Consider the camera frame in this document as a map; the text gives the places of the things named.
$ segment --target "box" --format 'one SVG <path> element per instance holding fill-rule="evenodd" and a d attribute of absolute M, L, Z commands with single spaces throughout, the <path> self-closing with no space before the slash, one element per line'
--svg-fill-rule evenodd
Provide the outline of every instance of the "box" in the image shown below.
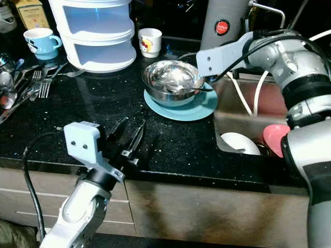
<path fill-rule="evenodd" d="M 27 29 L 35 27 L 49 28 L 42 3 L 39 0 L 12 0 Z"/>

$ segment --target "metal bowl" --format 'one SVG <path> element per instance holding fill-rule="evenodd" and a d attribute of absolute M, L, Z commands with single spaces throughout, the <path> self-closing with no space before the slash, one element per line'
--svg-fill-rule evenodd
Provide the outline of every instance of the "metal bowl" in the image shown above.
<path fill-rule="evenodd" d="M 164 106 L 182 106 L 194 99 L 195 90 L 183 89 L 171 92 L 164 86 L 168 81 L 177 85 L 194 88 L 203 87 L 203 78 L 198 78 L 198 69 L 188 63 L 178 60 L 162 60 L 153 63 L 142 72 L 145 89 L 151 98 Z"/>

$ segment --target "white tube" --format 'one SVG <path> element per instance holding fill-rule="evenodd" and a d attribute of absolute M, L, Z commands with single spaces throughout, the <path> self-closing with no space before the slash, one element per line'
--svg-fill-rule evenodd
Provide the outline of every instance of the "white tube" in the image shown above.
<path fill-rule="evenodd" d="M 238 96 L 239 96 L 240 100 L 242 101 L 242 103 L 243 103 L 243 105 L 244 105 L 244 107 L 245 107 L 247 113 L 248 113 L 250 116 L 252 116 L 252 115 L 253 115 L 252 110 L 249 108 L 249 106 L 248 106 L 248 104 L 247 104 L 247 102 L 246 102 L 246 100 L 245 100 L 245 97 L 244 97 L 242 91 L 241 91 L 240 88 L 239 88 L 239 85 L 238 85 L 237 80 L 234 79 L 234 78 L 232 77 L 232 73 L 230 73 L 230 72 L 227 72 L 227 76 L 228 76 L 228 77 L 231 79 L 231 81 L 233 82 L 233 85 L 234 85 L 234 87 L 236 88 L 237 93 L 238 93 Z"/>
<path fill-rule="evenodd" d="M 327 35 L 330 35 L 331 34 L 331 29 L 330 30 L 327 30 L 327 31 L 324 31 L 318 35 L 314 35 L 313 37 L 310 37 L 309 40 L 311 41 L 314 41 L 314 40 L 317 40 L 317 39 L 320 39 L 324 36 L 327 36 Z"/>
<path fill-rule="evenodd" d="M 260 80 L 258 82 L 257 88 L 255 90 L 255 94 L 254 94 L 254 104 L 253 104 L 253 115 L 257 116 L 258 115 L 258 107 L 259 107 L 259 96 L 260 96 L 260 91 L 261 91 L 261 87 L 262 84 L 265 80 L 265 78 L 268 75 L 268 71 L 264 71 L 262 76 L 260 77 Z"/>

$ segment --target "wooden cabinet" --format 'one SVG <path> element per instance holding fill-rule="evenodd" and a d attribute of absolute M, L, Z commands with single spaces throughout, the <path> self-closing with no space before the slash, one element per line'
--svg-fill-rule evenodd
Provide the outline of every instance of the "wooden cabinet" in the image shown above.
<path fill-rule="evenodd" d="M 46 227 L 76 176 L 31 172 Z M 99 233 L 259 247 L 307 247 L 308 197 L 126 180 Z M 37 225 L 23 173 L 0 168 L 0 218 Z"/>
<path fill-rule="evenodd" d="M 30 172 L 30 175 L 40 201 L 45 227 L 51 228 L 56 222 L 60 206 L 74 190 L 77 177 L 41 172 Z M 22 225 L 37 226 L 35 212 L 23 172 L 0 168 L 0 218 Z M 123 183 L 118 183 L 112 191 L 106 217 L 98 232 L 136 234 Z"/>
<path fill-rule="evenodd" d="M 137 235 L 259 247 L 307 247 L 308 197 L 126 181 Z"/>

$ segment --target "gray cylinder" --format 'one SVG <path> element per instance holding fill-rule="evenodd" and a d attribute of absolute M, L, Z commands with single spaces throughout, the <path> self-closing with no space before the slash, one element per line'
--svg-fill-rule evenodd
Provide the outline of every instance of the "gray cylinder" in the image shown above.
<path fill-rule="evenodd" d="M 244 29 L 250 0 L 209 0 L 200 50 L 235 41 Z"/>

